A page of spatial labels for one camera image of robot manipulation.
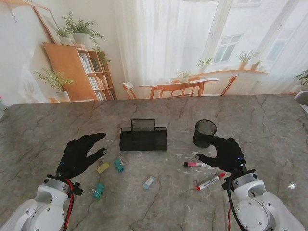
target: black cable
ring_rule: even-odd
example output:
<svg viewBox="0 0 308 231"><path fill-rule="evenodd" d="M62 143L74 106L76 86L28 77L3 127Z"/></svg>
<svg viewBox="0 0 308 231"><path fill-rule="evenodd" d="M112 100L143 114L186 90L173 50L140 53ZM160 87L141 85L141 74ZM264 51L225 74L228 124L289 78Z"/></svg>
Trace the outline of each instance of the black cable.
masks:
<svg viewBox="0 0 308 231"><path fill-rule="evenodd" d="M228 199L229 199L229 204L231 206L231 209L232 209L232 213L234 215L234 218L236 220L236 223L238 224L238 226L240 227L241 231L248 231L247 229L244 228L244 226L240 223L240 220L238 219L237 215L236 215L236 212L235 212L235 208L234 208L234 205L233 205L233 200L232 200L232 197L231 197L231 183L232 183L232 178L234 176L234 173L231 173L231 175L229 176L229 179L228 179L228 186L227 186L227 194L228 194Z"/></svg>

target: binder clip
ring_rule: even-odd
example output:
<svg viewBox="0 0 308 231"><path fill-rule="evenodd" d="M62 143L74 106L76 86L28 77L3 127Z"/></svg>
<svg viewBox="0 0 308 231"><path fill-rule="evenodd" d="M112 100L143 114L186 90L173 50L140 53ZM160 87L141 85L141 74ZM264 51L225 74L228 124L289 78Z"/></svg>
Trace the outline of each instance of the binder clip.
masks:
<svg viewBox="0 0 308 231"><path fill-rule="evenodd" d="M104 192L105 186L101 183L98 183L96 190L94 190L93 197L99 199Z"/></svg>
<svg viewBox="0 0 308 231"><path fill-rule="evenodd" d="M124 170L124 167L122 165L122 161L120 159L116 159L115 167L116 167L118 172L122 172Z"/></svg>

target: light blue eraser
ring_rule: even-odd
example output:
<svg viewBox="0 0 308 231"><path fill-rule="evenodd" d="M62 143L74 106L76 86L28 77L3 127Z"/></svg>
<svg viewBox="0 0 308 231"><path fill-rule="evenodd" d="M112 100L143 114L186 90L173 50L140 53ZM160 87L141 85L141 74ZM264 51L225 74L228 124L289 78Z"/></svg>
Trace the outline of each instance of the light blue eraser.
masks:
<svg viewBox="0 0 308 231"><path fill-rule="evenodd" d="M146 182L143 184L144 188L148 189L154 180L155 177L150 176L149 179L147 179Z"/></svg>

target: wooden bookshelf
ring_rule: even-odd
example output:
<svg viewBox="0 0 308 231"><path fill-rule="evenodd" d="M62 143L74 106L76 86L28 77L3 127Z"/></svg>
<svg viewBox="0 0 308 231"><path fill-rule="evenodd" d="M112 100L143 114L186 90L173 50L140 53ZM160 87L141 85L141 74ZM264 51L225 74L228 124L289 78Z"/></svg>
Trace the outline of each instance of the wooden bookshelf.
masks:
<svg viewBox="0 0 308 231"><path fill-rule="evenodd" d="M64 85L71 101L99 100L96 92L105 94L107 100L112 100L110 92L116 100L116 92L112 83L108 65L100 62L97 51L77 48L73 46L43 43L46 53L51 62L52 68L57 72L65 72L65 77L75 82ZM80 59L85 55L90 64L90 70L86 72ZM96 60L97 66L93 66L92 60ZM93 88L90 78L94 78L98 88Z"/></svg>

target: potted plant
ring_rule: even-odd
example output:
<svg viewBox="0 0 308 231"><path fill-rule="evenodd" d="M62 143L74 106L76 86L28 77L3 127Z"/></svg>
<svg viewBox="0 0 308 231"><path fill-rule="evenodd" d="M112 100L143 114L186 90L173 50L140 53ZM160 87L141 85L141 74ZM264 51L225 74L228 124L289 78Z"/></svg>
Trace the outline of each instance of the potted plant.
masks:
<svg viewBox="0 0 308 231"><path fill-rule="evenodd" d="M198 59L198 60L200 62L199 64L197 64L197 66L200 67L199 73L204 73L205 70L206 70L206 67L210 66L213 63L212 62L213 58L211 58L209 60L206 60L206 59L204 59L204 60Z"/></svg>
<svg viewBox="0 0 308 231"><path fill-rule="evenodd" d="M187 83L188 79L189 79L189 72L185 72L185 71L179 71L177 72L178 77L180 79L180 83Z"/></svg>
<svg viewBox="0 0 308 231"><path fill-rule="evenodd" d="M97 56L98 59L102 65L103 71L105 71L105 65L109 65L108 63L111 61L110 59L106 59L106 56L104 55L104 53L101 51L101 48L99 46L96 46L96 49L94 49L95 51L97 51Z"/></svg>
<svg viewBox="0 0 308 231"><path fill-rule="evenodd" d="M251 64L250 70L255 71L261 63L262 63L262 61L259 60L259 61L256 62L255 64Z"/></svg>
<svg viewBox="0 0 308 231"><path fill-rule="evenodd" d="M243 51L243 52L241 52L237 56L240 59L240 61L241 61L239 70L243 70L246 67L246 65L249 62L249 60L251 60L257 54L259 54L259 53L258 52L253 52L253 51Z"/></svg>
<svg viewBox="0 0 308 231"><path fill-rule="evenodd" d="M53 88L57 88L59 92L56 93L55 98L60 102L69 102L68 94L65 90L63 90L64 84L72 84L73 80L64 78L64 72L56 72L50 71L46 68L43 68L44 73L35 72L38 74L38 78L45 81L45 83L49 83Z"/></svg>
<svg viewBox="0 0 308 231"><path fill-rule="evenodd" d="M308 70L304 71L304 73L300 75L295 76L294 78L299 78L298 80L300 81L301 85L295 85L290 90L291 95L297 95L299 92L308 89L308 85L305 85L306 83L308 83Z"/></svg>
<svg viewBox="0 0 308 231"><path fill-rule="evenodd" d="M58 29L57 35L59 36L62 45L72 45L72 40L69 38L70 33L65 27Z"/></svg>
<svg viewBox="0 0 308 231"><path fill-rule="evenodd" d="M95 38L105 39L98 32L89 28L90 25L97 25L95 21L85 22L81 19L75 23L72 19L72 13L68 13L68 18L63 17L66 20L67 30L73 34L73 38L76 43L83 44L87 49L92 50L92 42L96 47L98 47L98 43Z"/></svg>

